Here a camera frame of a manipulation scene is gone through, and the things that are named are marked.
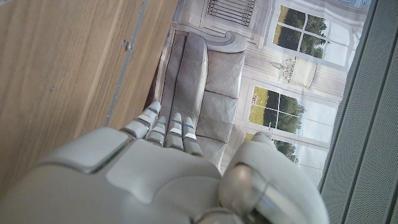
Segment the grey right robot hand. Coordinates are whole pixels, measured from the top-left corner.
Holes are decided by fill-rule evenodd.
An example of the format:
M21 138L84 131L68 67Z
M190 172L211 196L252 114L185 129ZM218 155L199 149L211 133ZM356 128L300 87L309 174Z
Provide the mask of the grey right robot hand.
M317 188L259 132L224 173L190 118L171 127L155 101L120 130L53 151L1 200L2 223L328 223Z

